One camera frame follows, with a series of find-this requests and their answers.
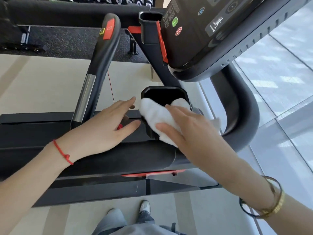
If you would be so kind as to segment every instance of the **red string bracelet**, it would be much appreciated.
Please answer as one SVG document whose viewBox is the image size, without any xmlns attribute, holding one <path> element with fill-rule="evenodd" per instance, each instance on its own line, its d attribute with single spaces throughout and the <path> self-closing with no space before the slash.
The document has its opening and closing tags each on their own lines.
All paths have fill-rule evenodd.
<svg viewBox="0 0 313 235">
<path fill-rule="evenodd" d="M 61 150 L 61 148 L 58 146 L 57 142 L 55 140 L 53 140 L 53 143 L 55 145 L 55 147 L 58 149 L 59 153 L 65 158 L 65 160 L 71 164 L 71 165 L 74 165 L 74 163 L 72 163 L 70 160 L 69 160 L 69 155 L 68 154 L 64 154 Z"/>
</svg>

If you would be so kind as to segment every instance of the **bracelet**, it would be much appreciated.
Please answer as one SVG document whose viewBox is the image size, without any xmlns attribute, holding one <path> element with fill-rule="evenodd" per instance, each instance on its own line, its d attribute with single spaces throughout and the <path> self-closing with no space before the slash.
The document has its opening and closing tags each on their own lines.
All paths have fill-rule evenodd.
<svg viewBox="0 0 313 235">
<path fill-rule="evenodd" d="M 69 160 L 69 155 L 68 155 L 68 154 L 64 154 L 64 153 L 62 152 L 61 148 L 58 146 L 58 144 L 57 144 L 57 142 L 56 142 L 55 140 L 53 140 L 53 144 L 54 144 L 55 147 L 58 149 L 59 153 L 65 158 L 65 160 L 66 160 L 69 164 L 74 165 L 74 163 Z"/>
<path fill-rule="evenodd" d="M 273 208 L 271 209 L 261 209 L 260 211 L 263 213 L 261 215 L 254 215 L 252 213 L 249 213 L 247 212 L 244 208 L 243 208 L 243 205 L 245 204 L 246 205 L 246 202 L 239 198 L 239 205 L 241 207 L 241 209 L 247 214 L 249 215 L 250 217 L 253 217 L 253 218 L 256 218 L 256 219 L 265 219 L 265 218 L 269 218 L 271 215 L 273 214 L 277 214 L 281 207 L 283 206 L 284 204 L 284 201 L 285 201 L 285 192 L 281 186 L 281 184 L 276 180 L 274 179 L 273 177 L 269 177 L 269 176 L 262 176 L 266 179 L 266 181 L 269 183 L 269 186 L 271 188 L 271 191 L 274 195 L 276 195 L 276 191 L 275 191 L 275 187 L 273 186 L 272 183 L 270 183 L 268 180 L 271 180 L 271 181 L 274 181 L 276 182 L 278 185 L 279 185 L 279 188 L 280 188 L 280 193 L 279 193 L 279 197 L 278 197 L 278 200 L 277 202 L 274 204 Z"/>
</svg>

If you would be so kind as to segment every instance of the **person's right hand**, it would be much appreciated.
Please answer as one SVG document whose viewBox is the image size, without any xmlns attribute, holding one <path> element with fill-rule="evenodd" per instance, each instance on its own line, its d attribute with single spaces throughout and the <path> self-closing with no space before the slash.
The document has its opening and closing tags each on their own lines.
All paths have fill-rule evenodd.
<svg viewBox="0 0 313 235">
<path fill-rule="evenodd" d="M 235 180 L 238 156 L 203 115 L 179 106 L 166 106 L 180 127 L 159 123 L 157 129 L 165 133 L 195 166 L 220 184 Z"/>
</svg>

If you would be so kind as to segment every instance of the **black cup holder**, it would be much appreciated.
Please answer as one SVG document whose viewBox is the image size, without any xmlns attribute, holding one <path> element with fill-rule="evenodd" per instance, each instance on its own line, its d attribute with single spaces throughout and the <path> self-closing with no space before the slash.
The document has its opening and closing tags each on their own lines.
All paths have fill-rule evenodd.
<svg viewBox="0 0 313 235">
<path fill-rule="evenodd" d="M 179 98 L 185 99 L 190 104 L 187 92 L 176 86 L 149 86 L 141 92 L 140 98 L 150 98 L 161 106 L 170 105 Z M 159 140 L 159 135 L 150 128 L 144 117 L 142 117 L 142 120 L 146 125 L 147 135 L 150 138 Z"/>
<path fill-rule="evenodd" d="M 139 13 L 141 39 L 143 44 L 159 44 L 157 21 L 162 20 L 162 13 L 142 11 Z"/>
</svg>

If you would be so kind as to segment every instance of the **yellow label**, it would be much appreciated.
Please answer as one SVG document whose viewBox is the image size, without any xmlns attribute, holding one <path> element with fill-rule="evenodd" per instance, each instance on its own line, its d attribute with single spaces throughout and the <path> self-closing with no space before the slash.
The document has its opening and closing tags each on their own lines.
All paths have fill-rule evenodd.
<svg viewBox="0 0 313 235">
<path fill-rule="evenodd" d="M 105 31 L 105 28 L 101 29 L 99 34 L 104 34 L 104 31 Z"/>
</svg>

